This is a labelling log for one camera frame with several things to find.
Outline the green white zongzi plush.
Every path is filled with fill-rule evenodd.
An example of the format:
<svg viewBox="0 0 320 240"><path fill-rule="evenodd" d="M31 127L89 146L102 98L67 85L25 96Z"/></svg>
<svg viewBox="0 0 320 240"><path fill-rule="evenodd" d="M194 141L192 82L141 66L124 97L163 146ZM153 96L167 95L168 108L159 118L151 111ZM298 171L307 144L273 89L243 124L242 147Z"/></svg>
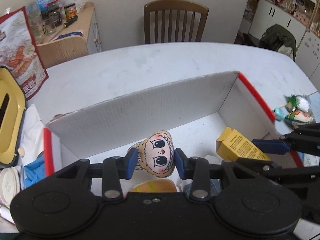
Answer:
<svg viewBox="0 0 320 240"><path fill-rule="evenodd" d="M316 123L315 117L312 111L294 111L285 116L284 121L290 126L300 126Z"/></svg>

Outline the green jacket on chair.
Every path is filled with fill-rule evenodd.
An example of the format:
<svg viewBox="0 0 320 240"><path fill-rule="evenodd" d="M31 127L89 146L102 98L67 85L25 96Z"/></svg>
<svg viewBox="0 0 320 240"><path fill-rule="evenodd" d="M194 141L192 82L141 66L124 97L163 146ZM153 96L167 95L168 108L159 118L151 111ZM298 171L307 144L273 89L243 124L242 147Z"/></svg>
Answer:
<svg viewBox="0 0 320 240"><path fill-rule="evenodd" d="M283 26L275 24L267 28L260 42L265 48L284 54L295 61L297 53L296 38Z"/></svg>

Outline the wooden side cabinet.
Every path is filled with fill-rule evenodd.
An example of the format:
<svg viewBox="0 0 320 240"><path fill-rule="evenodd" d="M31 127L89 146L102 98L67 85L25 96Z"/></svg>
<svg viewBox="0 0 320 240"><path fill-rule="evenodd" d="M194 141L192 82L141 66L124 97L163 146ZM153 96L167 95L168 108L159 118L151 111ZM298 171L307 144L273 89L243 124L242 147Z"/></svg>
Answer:
<svg viewBox="0 0 320 240"><path fill-rule="evenodd" d="M45 68L99 53L102 44L93 2L86 2L78 19L67 28L59 26L37 46Z"/></svg>

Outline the yellow small carton box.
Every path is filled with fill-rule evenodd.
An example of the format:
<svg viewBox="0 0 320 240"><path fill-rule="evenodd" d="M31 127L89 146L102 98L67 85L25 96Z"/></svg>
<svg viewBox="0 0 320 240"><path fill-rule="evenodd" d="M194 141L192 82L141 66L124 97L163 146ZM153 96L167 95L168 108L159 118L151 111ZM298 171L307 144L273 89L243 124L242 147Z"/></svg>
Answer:
<svg viewBox="0 0 320 240"><path fill-rule="evenodd" d="M223 160L236 161L239 158L270 161L251 141L239 133L236 129L226 127L216 140L216 153Z"/></svg>

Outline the white round lid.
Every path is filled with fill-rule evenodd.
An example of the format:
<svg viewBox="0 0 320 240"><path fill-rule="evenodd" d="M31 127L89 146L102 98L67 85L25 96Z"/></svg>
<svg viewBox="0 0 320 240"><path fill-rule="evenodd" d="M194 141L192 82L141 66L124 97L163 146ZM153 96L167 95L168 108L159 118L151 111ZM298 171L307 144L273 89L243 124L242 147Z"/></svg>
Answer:
<svg viewBox="0 0 320 240"><path fill-rule="evenodd" d="M1 170L0 175L1 203L10 207L14 197L20 192L20 179L14 167L7 167Z"/></svg>

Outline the bag of white beads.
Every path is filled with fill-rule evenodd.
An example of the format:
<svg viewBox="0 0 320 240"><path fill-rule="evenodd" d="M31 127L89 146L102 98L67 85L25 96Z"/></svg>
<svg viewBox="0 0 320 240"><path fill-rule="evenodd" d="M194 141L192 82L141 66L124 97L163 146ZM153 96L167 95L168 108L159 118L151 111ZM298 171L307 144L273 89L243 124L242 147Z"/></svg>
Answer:
<svg viewBox="0 0 320 240"><path fill-rule="evenodd" d="M306 95L291 95L286 96L285 108L289 112L303 111L308 112L310 110L310 99Z"/></svg>

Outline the teal oval case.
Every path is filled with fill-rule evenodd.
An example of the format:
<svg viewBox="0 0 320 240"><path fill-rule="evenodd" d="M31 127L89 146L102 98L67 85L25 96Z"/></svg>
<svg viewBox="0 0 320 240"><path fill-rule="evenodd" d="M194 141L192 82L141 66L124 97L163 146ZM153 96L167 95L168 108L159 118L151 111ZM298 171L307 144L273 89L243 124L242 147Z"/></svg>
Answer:
<svg viewBox="0 0 320 240"><path fill-rule="evenodd" d="M277 121L283 121L285 119L286 114L281 108L276 107L273 110L274 116L276 117Z"/></svg>

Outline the doll face plush pouch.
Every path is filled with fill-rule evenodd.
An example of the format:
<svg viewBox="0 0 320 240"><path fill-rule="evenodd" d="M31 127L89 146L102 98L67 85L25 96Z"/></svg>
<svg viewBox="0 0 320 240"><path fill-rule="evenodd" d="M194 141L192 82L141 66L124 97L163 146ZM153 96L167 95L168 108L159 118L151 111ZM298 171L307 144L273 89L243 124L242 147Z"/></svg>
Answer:
<svg viewBox="0 0 320 240"><path fill-rule="evenodd" d="M138 152L136 170L144 170L158 178L167 178L174 172L174 144L168 131L157 131L127 151L131 149Z"/></svg>

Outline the blue rubber glove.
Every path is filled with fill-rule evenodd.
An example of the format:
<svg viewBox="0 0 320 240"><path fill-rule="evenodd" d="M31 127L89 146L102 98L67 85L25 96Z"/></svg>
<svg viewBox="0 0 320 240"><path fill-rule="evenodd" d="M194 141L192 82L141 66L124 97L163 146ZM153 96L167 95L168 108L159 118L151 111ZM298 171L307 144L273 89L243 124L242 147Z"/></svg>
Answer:
<svg viewBox="0 0 320 240"><path fill-rule="evenodd" d="M35 161L21 167L21 189L26 189L46 177L44 156L38 157Z"/></svg>

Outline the white wall cabinet unit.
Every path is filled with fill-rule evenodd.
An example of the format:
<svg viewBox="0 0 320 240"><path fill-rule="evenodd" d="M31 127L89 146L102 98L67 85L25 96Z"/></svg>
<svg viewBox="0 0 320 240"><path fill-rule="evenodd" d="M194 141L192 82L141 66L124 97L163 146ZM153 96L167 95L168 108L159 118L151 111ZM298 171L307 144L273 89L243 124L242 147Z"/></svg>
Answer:
<svg viewBox="0 0 320 240"><path fill-rule="evenodd" d="M319 0L248 0L236 42L265 48L260 39L267 28L275 24L294 35L295 62L318 88Z"/></svg>

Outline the yellow tissue box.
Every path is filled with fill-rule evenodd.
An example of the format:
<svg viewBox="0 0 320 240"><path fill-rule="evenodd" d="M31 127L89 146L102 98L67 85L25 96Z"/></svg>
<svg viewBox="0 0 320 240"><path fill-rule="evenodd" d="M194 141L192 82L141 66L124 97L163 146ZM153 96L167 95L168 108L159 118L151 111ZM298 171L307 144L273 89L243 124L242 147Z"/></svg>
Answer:
<svg viewBox="0 0 320 240"><path fill-rule="evenodd" d="M24 93L11 72L1 66L1 168L17 163L25 103Z"/></svg>

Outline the red white snack bag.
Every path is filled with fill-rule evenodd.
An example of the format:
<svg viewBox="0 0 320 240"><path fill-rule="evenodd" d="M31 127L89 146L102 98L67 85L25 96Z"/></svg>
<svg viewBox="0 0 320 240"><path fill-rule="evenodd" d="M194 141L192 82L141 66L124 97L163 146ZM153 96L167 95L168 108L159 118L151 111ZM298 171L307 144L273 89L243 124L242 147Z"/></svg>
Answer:
<svg viewBox="0 0 320 240"><path fill-rule="evenodd" d="M26 100L48 79L25 7L1 16L1 65L8 68Z"/></svg>

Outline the brown wooden chair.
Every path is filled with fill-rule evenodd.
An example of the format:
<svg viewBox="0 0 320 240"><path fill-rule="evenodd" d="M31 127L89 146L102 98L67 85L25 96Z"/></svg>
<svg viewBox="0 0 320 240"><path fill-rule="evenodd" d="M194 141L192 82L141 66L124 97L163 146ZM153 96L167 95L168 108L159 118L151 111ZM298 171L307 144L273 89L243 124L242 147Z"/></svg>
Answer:
<svg viewBox="0 0 320 240"><path fill-rule="evenodd" d="M186 0L156 0L143 8L145 44L200 42L209 8Z"/></svg>

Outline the blue globe toy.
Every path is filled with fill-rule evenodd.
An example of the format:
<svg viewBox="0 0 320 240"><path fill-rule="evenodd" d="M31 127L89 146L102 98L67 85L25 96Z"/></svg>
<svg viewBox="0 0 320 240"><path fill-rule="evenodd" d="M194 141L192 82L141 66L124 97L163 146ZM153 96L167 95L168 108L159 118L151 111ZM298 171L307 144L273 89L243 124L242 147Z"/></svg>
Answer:
<svg viewBox="0 0 320 240"><path fill-rule="evenodd" d="M36 0L38 5L39 5L39 9L40 12L46 12L47 8L48 8L48 3L55 1L55 0Z"/></svg>

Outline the yellow pig plush toy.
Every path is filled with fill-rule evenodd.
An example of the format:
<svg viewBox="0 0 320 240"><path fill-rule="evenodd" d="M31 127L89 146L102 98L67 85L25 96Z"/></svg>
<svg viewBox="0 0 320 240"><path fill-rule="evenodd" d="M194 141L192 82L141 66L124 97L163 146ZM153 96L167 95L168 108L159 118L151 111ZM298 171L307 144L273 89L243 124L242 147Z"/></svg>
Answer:
<svg viewBox="0 0 320 240"><path fill-rule="evenodd" d="M177 192L177 189L172 180L157 179L137 184L129 191L137 193L173 193Z"/></svg>

